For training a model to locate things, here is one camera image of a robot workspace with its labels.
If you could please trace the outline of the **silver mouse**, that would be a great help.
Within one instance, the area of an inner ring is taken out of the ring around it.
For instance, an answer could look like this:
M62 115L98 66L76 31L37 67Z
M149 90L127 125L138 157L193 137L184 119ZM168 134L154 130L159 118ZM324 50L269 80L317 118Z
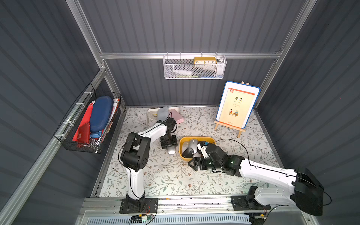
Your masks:
M167 152L169 155L173 155L176 153L176 146L170 146L167 148Z
M197 153L198 150L198 140L197 139L190 139L189 143L188 143L188 148L189 148L189 152L194 155Z

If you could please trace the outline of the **black mouse row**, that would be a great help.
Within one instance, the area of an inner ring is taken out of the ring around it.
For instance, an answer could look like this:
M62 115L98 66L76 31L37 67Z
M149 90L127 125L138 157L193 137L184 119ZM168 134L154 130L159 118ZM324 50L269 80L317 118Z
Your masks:
M185 151L182 152L182 156L184 158L193 158L194 154L195 152L192 148L187 148Z

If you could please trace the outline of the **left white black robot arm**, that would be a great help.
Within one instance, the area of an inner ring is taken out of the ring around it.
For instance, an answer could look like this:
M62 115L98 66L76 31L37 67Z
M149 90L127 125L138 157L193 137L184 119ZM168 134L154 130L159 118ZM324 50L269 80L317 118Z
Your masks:
M129 185L127 196L131 200L140 201L145 196L142 169L149 161L151 144L159 139L162 149L167 150L170 155L175 154L178 146L174 134L176 129L176 120L169 117L165 121L157 121L143 132L131 132L127 136L120 162L127 170Z

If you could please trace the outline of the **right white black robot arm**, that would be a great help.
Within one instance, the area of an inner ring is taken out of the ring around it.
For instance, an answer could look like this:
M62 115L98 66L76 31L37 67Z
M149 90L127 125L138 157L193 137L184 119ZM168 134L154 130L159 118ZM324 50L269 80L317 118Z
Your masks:
M312 216L323 215L324 187L307 168L284 169L262 165L238 155L228 155L215 144L205 145L200 157L188 165L195 171L211 170L274 185L251 186L245 197L232 197L234 210L270 210L272 206L297 207Z

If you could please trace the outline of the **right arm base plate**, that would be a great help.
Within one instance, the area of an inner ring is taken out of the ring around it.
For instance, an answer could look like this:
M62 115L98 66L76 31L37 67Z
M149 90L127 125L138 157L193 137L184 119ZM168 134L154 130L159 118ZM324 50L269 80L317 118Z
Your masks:
M271 209L270 205L261 205L256 200L247 200L244 195L231 196L231 205L234 211L268 211Z

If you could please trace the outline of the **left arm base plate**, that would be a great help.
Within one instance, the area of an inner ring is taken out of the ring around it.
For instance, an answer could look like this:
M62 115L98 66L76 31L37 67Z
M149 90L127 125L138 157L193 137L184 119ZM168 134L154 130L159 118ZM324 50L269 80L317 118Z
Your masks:
M120 214L131 213L156 213L158 211L158 198L141 198L135 200L132 198L125 198L121 201Z

